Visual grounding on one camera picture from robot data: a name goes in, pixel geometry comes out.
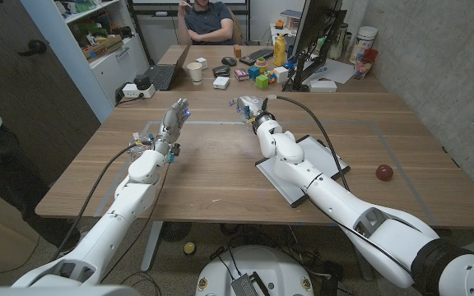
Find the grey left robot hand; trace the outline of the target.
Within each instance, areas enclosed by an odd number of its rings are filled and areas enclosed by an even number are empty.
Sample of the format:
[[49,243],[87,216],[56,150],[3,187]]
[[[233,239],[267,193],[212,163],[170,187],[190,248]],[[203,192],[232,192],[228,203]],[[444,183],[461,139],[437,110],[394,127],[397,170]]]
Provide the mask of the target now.
[[167,155],[172,145],[178,140],[180,129],[188,119],[188,100],[179,99],[168,109],[160,123],[159,130],[154,140],[154,150],[162,155]]

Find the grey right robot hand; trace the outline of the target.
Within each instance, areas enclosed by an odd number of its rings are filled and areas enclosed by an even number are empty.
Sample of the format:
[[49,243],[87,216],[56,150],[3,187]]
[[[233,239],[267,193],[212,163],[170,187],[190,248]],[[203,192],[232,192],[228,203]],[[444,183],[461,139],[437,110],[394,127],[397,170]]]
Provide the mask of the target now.
[[267,120],[275,120],[275,116],[267,111],[267,100],[257,96],[240,96],[233,98],[229,106],[236,108],[239,118],[244,123],[260,125]]

